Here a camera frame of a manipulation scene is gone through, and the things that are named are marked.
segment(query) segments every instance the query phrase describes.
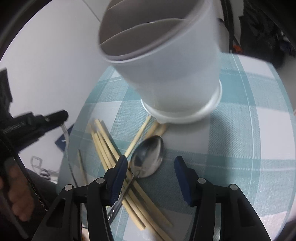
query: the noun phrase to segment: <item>metal spoon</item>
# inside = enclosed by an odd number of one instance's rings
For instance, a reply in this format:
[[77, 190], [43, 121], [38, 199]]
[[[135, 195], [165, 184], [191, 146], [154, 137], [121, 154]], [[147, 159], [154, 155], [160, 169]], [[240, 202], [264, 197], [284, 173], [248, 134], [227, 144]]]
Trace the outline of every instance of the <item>metal spoon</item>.
[[124, 196], [127, 194], [133, 181], [139, 177], [148, 177], [159, 168], [164, 155], [163, 139], [160, 136], [152, 136], [139, 144], [131, 156], [132, 178], [120, 195], [118, 201], [108, 212], [109, 224], [111, 224], [118, 213]]

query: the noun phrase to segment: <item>round table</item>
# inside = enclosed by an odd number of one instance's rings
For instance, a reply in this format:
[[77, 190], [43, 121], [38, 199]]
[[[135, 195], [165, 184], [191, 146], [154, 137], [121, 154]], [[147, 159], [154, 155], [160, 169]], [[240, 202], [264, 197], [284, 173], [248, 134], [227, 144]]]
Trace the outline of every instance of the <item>round table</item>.
[[[163, 135], [166, 149], [162, 165], [154, 175], [138, 182], [174, 224], [173, 228], [160, 224], [169, 236], [188, 240], [195, 208], [183, 200], [175, 176], [173, 161], [181, 155], [188, 167], [211, 183], [236, 183], [274, 239], [295, 197], [296, 125], [289, 98], [271, 64], [246, 56], [221, 53], [220, 80], [223, 96], [216, 110], [193, 124], [170, 125]], [[102, 120], [114, 144], [124, 153], [146, 117], [140, 96], [113, 67], [108, 67], [87, 98], [70, 135], [68, 158], [78, 184], [83, 185], [78, 149], [89, 182], [105, 173], [88, 123]], [[73, 180], [64, 156], [58, 191], [68, 183]], [[219, 207], [216, 209], [218, 220]], [[82, 218], [87, 225], [85, 210]], [[136, 228], [124, 208], [111, 229], [116, 241], [154, 240], [147, 229]]]

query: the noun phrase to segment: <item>plaid tablecloth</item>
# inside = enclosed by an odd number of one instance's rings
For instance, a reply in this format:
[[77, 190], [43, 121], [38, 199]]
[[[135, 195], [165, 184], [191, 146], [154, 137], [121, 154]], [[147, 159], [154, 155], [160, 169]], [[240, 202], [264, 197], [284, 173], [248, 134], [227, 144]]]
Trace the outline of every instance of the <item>plaid tablecloth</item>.
[[[188, 240], [195, 208], [183, 200], [173, 165], [174, 158], [182, 155], [189, 167], [213, 184], [236, 183], [274, 239], [295, 197], [296, 125], [292, 107], [271, 64], [232, 54], [221, 54], [221, 64], [223, 96], [217, 109], [200, 122], [170, 125], [163, 136], [166, 150], [160, 169], [139, 180], [139, 184], [174, 224], [174, 228], [164, 230], [173, 240]], [[79, 185], [83, 185], [83, 179], [77, 149], [81, 150], [89, 182], [104, 175], [87, 124], [93, 124], [96, 118], [103, 120], [115, 145], [124, 153], [146, 116], [140, 96], [113, 67], [108, 67], [70, 135], [68, 157]], [[68, 183], [73, 180], [64, 156], [58, 191]], [[216, 240], [219, 206], [217, 213]], [[83, 222], [87, 225], [85, 212]], [[139, 231], [135, 227], [124, 208], [111, 228], [116, 241], [154, 240], [147, 229]]]

